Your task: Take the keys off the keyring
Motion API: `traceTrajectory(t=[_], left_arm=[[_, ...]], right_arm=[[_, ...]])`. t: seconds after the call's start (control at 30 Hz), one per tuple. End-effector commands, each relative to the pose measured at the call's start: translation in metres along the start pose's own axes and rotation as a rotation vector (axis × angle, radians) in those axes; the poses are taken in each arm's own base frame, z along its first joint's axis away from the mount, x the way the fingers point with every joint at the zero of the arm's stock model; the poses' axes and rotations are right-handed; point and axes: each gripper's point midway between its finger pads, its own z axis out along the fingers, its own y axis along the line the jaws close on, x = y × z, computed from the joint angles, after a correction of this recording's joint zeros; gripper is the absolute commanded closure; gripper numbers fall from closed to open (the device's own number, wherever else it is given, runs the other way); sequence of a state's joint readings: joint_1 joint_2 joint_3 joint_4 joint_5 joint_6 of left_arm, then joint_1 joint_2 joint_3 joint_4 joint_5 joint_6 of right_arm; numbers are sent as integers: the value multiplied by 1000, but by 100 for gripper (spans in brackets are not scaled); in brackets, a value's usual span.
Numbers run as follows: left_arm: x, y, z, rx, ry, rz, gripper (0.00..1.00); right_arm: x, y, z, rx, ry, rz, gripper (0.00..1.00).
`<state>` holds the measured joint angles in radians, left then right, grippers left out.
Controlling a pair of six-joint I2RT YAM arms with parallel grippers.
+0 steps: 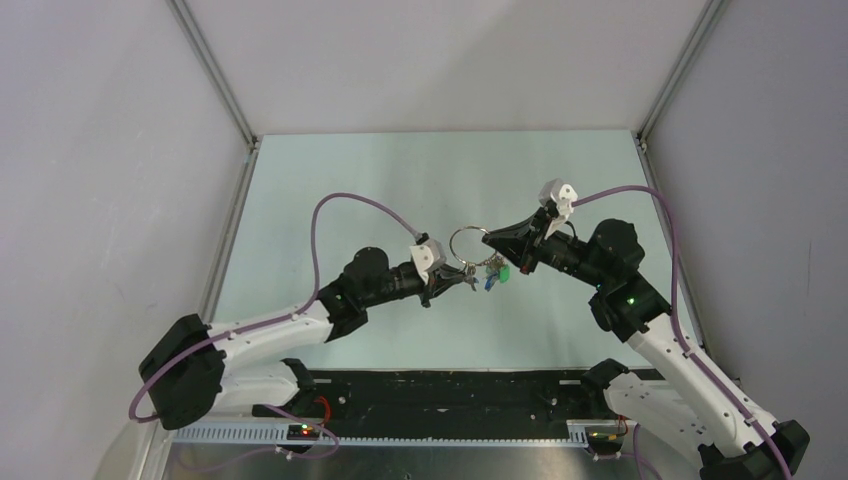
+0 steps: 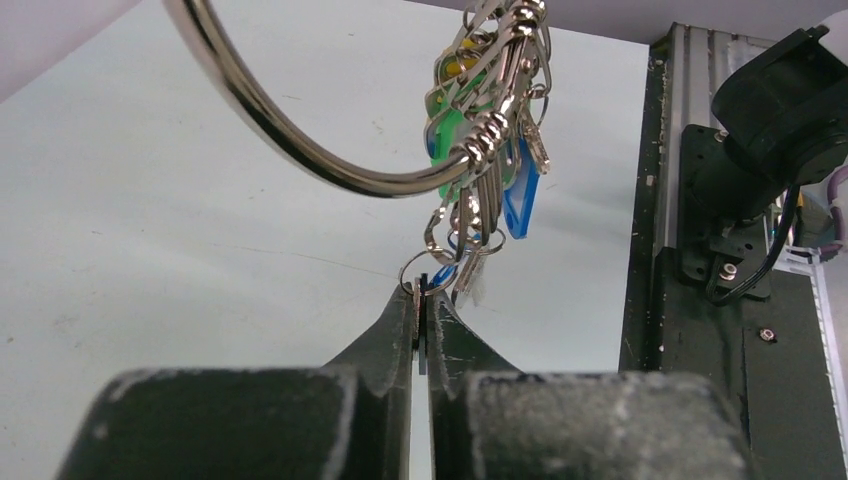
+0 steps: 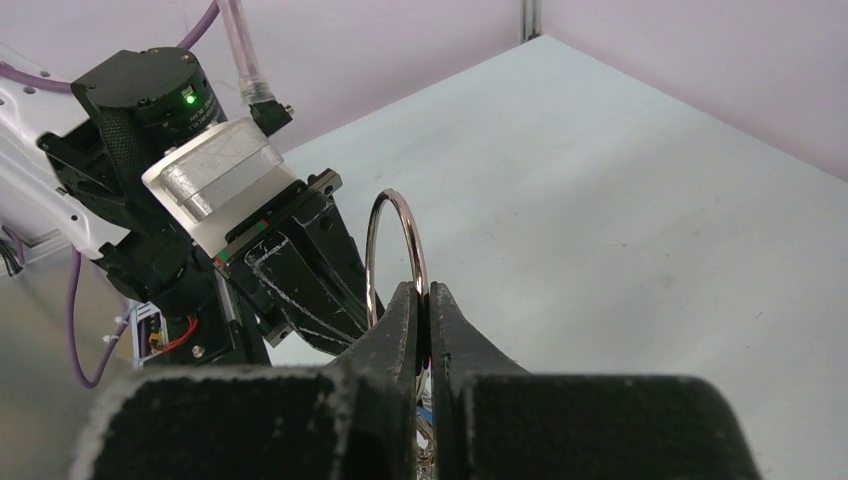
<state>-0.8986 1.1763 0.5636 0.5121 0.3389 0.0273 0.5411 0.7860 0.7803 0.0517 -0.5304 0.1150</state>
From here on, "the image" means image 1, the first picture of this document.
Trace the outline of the keyring with coloured keys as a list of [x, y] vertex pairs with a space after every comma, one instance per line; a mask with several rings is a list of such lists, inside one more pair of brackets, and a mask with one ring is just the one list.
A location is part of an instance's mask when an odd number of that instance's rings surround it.
[[491, 292], [496, 285], [503, 285], [511, 280], [512, 270], [506, 258], [496, 251], [481, 260], [470, 260], [461, 256], [455, 246], [455, 241], [460, 234], [471, 231], [478, 232], [481, 236], [490, 233], [489, 229], [482, 226], [466, 225], [460, 227], [449, 237], [449, 251], [454, 259], [462, 265], [464, 282], [470, 286], [473, 292], [477, 292], [479, 286], [482, 286], [485, 292]]

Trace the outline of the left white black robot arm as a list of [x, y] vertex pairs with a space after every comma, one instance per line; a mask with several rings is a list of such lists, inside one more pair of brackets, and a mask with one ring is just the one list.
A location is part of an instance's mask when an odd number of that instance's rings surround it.
[[316, 403], [314, 382], [303, 362], [285, 352], [353, 333], [372, 307], [411, 297], [429, 307], [448, 289], [474, 282], [432, 245], [413, 246], [410, 260], [396, 266], [383, 250], [366, 247], [303, 306], [224, 325], [183, 316], [138, 367], [154, 408], [149, 418], [174, 431], [232, 407], [271, 404], [304, 416]]

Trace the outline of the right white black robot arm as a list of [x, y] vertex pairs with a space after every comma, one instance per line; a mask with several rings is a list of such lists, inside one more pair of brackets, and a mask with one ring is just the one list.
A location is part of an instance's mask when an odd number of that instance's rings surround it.
[[645, 256], [633, 224], [607, 219], [587, 240], [549, 229], [540, 208], [491, 231], [483, 244], [529, 274], [544, 264], [590, 286], [599, 327], [649, 362], [671, 387], [656, 392], [628, 367], [607, 359], [581, 379], [583, 409], [635, 421], [686, 457], [702, 479], [789, 479], [810, 443], [795, 420], [778, 421], [757, 405], [681, 328], [672, 308], [640, 273]]

